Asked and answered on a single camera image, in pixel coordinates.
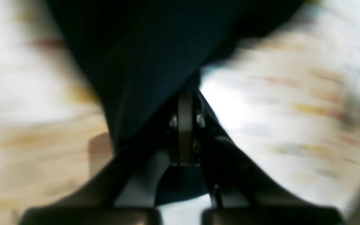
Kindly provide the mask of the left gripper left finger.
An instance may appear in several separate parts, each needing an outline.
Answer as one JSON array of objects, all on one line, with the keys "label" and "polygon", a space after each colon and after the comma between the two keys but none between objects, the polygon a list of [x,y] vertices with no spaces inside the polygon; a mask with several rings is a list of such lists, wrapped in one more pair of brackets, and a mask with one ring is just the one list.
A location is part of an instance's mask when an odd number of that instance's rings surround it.
[{"label": "left gripper left finger", "polygon": [[28,210],[21,225],[160,225],[156,189],[170,166],[186,165],[186,94],[169,130],[142,134],[84,187],[62,200]]}]

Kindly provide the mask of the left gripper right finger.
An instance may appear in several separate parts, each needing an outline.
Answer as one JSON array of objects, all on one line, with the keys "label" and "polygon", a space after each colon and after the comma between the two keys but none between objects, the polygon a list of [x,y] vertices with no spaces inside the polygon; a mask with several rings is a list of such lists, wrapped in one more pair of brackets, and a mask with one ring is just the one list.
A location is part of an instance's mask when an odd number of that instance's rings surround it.
[{"label": "left gripper right finger", "polygon": [[192,162],[200,165],[212,203],[202,225],[343,224],[334,207],[302,200],[264,172],[208,114],[201,94],[192,94],[192,109]]}]

